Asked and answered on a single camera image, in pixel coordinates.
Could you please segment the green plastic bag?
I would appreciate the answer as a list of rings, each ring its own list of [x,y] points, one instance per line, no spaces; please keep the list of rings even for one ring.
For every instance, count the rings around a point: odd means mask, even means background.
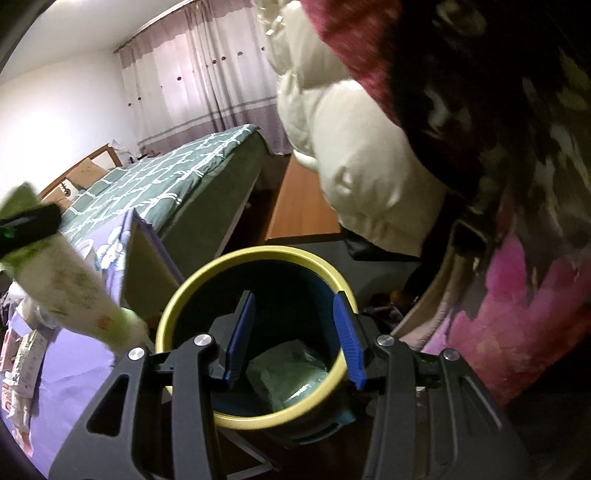
[[[301,341],[293,340],[252,359],[246,375],[256,394],[277,412],[315,392],[329,372]]]

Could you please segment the green white plastic bottle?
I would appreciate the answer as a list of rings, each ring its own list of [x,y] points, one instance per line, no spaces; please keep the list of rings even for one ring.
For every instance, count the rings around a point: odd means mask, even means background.
[[[1,196],[1,221],[41,204],[49,203],[23,183]],[[59,230],[1,257],[1,267],[62,328],[99,340],[119,356],[147,345],[145,322],[115,304],[98,274]]]

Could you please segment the yellow rimmed blue trash bin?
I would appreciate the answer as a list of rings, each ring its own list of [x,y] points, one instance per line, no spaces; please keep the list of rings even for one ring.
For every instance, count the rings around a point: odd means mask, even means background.
[[[254,295],[249,357],[235,383],[226,383],[224,342],[245,290]],[[211,369],[215,424],[237,431],[297,430],[310,435],[337,422],[344,402],[346,360],[332,317],[332,301],[339,291],[356,309],[348,281],[311,252],[287,246],[238,250],[204,265],[180,285],[159,321],[155,348],[165,352],[199,334],[211,335],[221,352]],[[329,375],[303,401],[273,412],[254,391],[246,369],[264,351],[293,340],[322,361]]]

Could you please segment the wooden bench cabinet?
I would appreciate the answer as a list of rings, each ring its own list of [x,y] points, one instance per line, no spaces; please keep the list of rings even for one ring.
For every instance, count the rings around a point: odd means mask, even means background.
[[[322,195],[318,174],[290,156],[259,244],[296,245],[341,239],[338,216]]]

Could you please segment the cream puffer jacket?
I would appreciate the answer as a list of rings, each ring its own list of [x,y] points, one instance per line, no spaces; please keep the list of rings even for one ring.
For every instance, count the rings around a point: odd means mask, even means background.
[[[295,159],[318,174],[342,227],[386,251],[419,256],[441,210],[443,184],[322,42],[300,1],[255,6]]]

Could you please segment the bed with green plaid cover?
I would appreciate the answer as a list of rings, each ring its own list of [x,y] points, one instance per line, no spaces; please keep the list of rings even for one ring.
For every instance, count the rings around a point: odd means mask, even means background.
[[[245,124],[116,167],[76,198],[60,231],[76,244],[134,211],[189,276],[221,255],[268,156],[259,127]]]

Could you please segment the pink floral garment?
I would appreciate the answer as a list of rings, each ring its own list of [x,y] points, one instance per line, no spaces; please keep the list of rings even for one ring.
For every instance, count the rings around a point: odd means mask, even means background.
[[[506,405],[589,335],[590,253],[554,260],[540,286],[531,288],[522,244],[509,237],[492,257],[475,313],[460,305],[469,271],[467,259],[448,251],[393,334],[423,353],[458,350]]]

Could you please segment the pink striped curtain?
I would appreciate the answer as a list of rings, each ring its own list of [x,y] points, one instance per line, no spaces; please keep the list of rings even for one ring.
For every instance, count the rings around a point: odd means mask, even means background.
[[[192,1],[156,20],[117,55],[143,153],[259,126],[274,154],[290,153],[276,107],[277,76],[249,1]]]

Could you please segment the red quilted jacket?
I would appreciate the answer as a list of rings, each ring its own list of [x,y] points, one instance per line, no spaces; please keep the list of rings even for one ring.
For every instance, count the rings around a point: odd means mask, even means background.
[[[304,1],[322,42],[394,125],[419,72],[411,35],[415,1]]]

